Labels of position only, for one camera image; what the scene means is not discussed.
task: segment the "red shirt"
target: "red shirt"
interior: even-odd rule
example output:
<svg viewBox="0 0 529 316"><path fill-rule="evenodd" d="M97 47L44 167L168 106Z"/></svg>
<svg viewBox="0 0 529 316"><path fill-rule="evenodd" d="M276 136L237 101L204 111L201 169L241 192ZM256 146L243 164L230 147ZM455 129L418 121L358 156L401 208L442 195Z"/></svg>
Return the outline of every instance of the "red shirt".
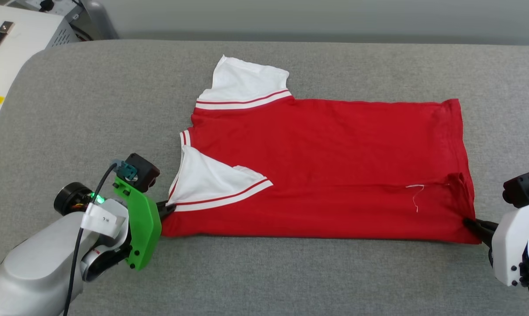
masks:
<svg viewBox="0 0 529 316"><path fill-rule="evenodd" d="M181 133L164 236L479 243L458 100L297 100L287 76L220 60Z"/></svg>

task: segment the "white thread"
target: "white thread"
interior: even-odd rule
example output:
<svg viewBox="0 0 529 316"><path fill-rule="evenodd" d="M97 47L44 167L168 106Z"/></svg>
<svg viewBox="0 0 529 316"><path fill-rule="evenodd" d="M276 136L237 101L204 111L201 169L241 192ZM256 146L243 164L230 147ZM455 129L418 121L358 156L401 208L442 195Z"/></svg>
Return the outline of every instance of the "white thread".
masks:
<svg viewBox="0 0 529 316"><path fill-rule="evenodd" d="M418 205L417 205L417 203L415 202L415 198L417 197L417 195L418 195L419 193L422 192L422 190L425 189L425 185L424 185L424 184L412 184L412 185L410 185L410 186L406 186L405 188L414 188L414 187L422 187L422 189L421 189L419 192L417 192L415 195L413 195L413 204L415 205L415 208L417 208L417 213L418 213Z"/></svg>

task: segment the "gray fabric surface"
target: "gray fabric surface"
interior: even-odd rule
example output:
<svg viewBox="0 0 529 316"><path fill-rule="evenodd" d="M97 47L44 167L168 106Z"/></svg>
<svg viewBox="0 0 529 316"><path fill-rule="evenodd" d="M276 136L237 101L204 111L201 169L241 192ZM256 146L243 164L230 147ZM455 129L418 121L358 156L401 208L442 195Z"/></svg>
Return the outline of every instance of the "gray fabric surface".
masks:
<svg viewBox="0 0 529 316"><path fill-rule="evenodd" d="M62 186L94 187L113 158L138 152L156 164L148 194L164 200L178 133L222 54L289 70L297 98L459 98L477 216L499 221L512 209L501 185L529 171L529 47L79 43L34 56L0 113L0 262L59 218ZM493 277L482 245L162 238L145 270L110 270L70 314L511 316L529 315L529 294Z"/></svg>

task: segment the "green plastic part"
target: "green plastic part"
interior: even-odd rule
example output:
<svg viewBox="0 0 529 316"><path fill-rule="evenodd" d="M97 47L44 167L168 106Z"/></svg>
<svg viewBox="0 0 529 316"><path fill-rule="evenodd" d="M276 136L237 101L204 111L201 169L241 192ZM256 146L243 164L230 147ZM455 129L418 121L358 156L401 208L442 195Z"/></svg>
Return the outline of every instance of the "green plastic part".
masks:
<svg viewBox="0 0 529 316"><path fill-rule="evenodd" d="M132 236L132 251L126 262L131 268L142 270L152 258L161 236L161 220L156 203L120 178L114 180L114 192L128 205L128 221Z"/></svg>

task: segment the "gray wall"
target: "gray wall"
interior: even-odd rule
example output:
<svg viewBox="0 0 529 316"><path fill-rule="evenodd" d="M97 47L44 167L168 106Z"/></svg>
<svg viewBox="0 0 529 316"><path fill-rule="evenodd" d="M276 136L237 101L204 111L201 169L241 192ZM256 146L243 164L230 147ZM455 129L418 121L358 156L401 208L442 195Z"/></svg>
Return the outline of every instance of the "gray wall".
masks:
<svg viewBox="0 0 529 316"><path fill-rule="evenodd" d="M121 38L529 44L529 0L97 0Z"/></svg>

